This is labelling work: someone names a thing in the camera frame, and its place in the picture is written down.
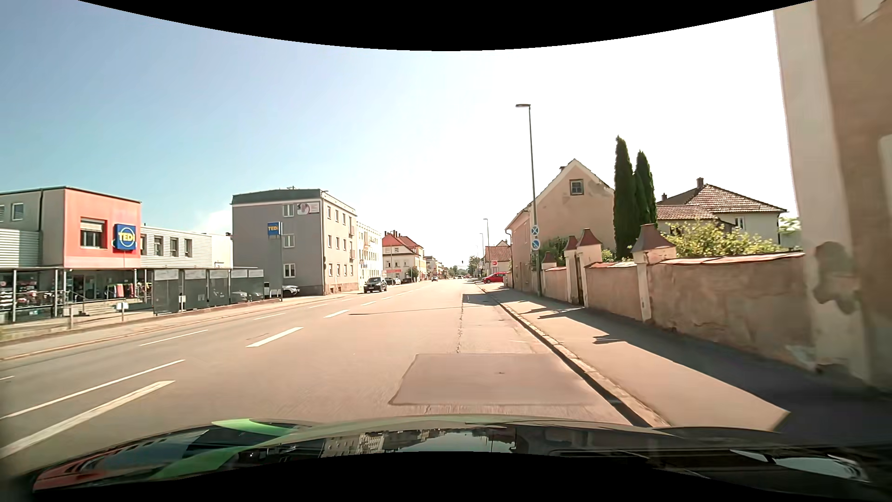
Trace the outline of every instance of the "red tile roof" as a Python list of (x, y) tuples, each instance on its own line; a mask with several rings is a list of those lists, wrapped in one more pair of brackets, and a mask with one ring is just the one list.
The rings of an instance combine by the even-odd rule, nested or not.
[(495, 260), (497, 262), (511, 261), (511, 246), (487, 246), (486, 255), (483, 257), (487, 262)]

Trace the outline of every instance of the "black car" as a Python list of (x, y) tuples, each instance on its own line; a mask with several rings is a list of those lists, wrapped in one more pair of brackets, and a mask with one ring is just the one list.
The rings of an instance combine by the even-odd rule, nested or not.
[(387, 282), (381, 280), (380, 277), (373, 277), (366, 281), (366, 286), (362, 289), (363, 293), (371, 293), (372, 291), (386, 291)]

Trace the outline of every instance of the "beige house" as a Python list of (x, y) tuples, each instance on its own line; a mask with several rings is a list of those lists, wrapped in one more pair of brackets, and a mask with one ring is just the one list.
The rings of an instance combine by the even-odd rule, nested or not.
[(381, 241), (384, 252), (385, 277), (389, 279), (411, 279), (412, 267), (418, 270), (418, 280), (427, 279), (427, 263), (425, 249), (409, 236), (401, 235), (396, 230), (384, 233)]
[(892, 388), (892, 1), (774, 11), (814, 361)]
[(786, 212), (697, 178), (696, 188), (672, 197), (663, 194), (663, 199), (657, 202), (657, 228), (669, 233), (670, 225), (712, 220), (723, 224), (726, 230), (740, 228), (750, 235), (780, 243), (778, 216)]
[[(554, 180), (536, 196), (539, 240), (579, 235), (588, 228), (603, 243), (615, 249), (613, 228), (614, 190), (573, 159), (560, 168)], [(533, 226), (533, 203), (528, 204), (505, 228), (511, 232), (511, 265), (514, 287), (535, 291), (536, 279), (530, 265), (533, 252), (530, 228)]]

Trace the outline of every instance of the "sidewalk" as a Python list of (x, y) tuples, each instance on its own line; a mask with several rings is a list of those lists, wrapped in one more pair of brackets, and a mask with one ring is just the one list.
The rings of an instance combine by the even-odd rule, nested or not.
[(624, 317), (480, 284), (672, 426), (776, 430), (832, 444), (892, 441), (892, 399)]
[(22, 355), (32, 354), (38, 351), (50, 351), (59, 347), (68, 347), (75, 344), (90, 344), (106, 339), (125, 338), (157, 330), (166, 330), (199, 322), (214, 321), (237, 315), (256, 314), (269, 310), (290, 308), (308, 303), (331, 300), (345, 297), (355, 292), (350, 291), (325, 297), (292, 297), (282, 302), (268, 302), (257, 305), (241, 304), (221, 309), (204, 309), (201, 311), (189, 311), (179, 314), (165, 314), (155, 316), (149, 311), (147, 317), (140, 317), (142, 313), (133, 313), (125, 317), (121, 322), (120, 315), (114, 318), (102, 319), (103, 324), (91, 325), (86, 329), (76, 327), (74, 331), (60, 331), (53, 334), (39, 334), (33, 337), (7, 340), (0, 343), (0, 361), (17, 358)]

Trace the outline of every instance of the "house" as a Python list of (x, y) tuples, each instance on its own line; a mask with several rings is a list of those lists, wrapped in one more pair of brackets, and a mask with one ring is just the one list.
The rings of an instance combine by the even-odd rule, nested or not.
[(657, 202), (657, 228), (670, 233), (670, 225), (711, 220), (726, 231), (735, 228), (780, 243), (778, 217), (787, 210), (697, 178), (697, 187)]
[[(614, 190), (576, 159), (559, 168), (559, 173), (536, 196), (539, 240), (579, 235), (591, 231), (605, 249), (615, 249), (613, 228)], [(505, 228), (511, 232), (511, 265), (515, 288), (535, 291), (536, 280), (530, 257), (533, 252), (530, 228), (533, 203), (521, 209)]]
[(389, 279), (411, 279), (412, 268), (417, 270), (418, 280), (427, 278), (425, 249), (409, 236), (396, 230), (384, 233), (381, 241), (384, 253), (384, 271)]
[(511, 246), (503, 239), (495, 246), (487, 246), (483, 255), (483, 270), (486, 275), (495, 272), (511, 272)]

